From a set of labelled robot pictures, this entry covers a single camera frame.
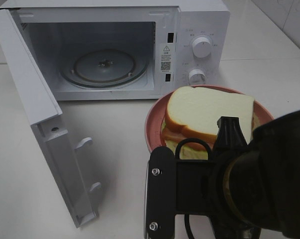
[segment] bread slice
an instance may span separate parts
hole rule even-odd
[[[166,127],[184,137],[213,144],[221,116],[238,117],[247,143],[251,140],[254,98],[205,87],[181,87],[170,97],[165,113]]]

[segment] plate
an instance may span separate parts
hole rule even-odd
[[[238,93],[243,94],[239,91],[225,88],[221,86],[212,86],[212,85],[196,85],[192,87],[206,87],[214,90],[224,91],[228,93]],[[159,146],[165,146],[164,140],[161,138],[161,125],[164,120],[165,109],[167,103],[170,99],[170,96],[173,92],[160,98],[150,109],[146,123],[145,123],[145,136],[147,146],[150,152]],[[274,118],[260,103],[254,101],[254,114],[258,118],[260,125],[272,121]]]

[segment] white microwave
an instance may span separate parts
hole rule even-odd
[[[30,126],[76,227],[97,216],[57,101],[156,99],[213,84],[229,11],[221,0],[8,0],[0,43]]]

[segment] white knob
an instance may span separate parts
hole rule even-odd
[[[205,74],[200,69],[193,69],[189,72],[190,85],[205,84]]]
[[[200,36],[192,42],[192,50],[198,58],[207,57],[212,50],[212,40],[206,36]]]

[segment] tiled wall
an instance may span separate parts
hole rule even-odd
[[[252,0],[300,48],[300,0]]]

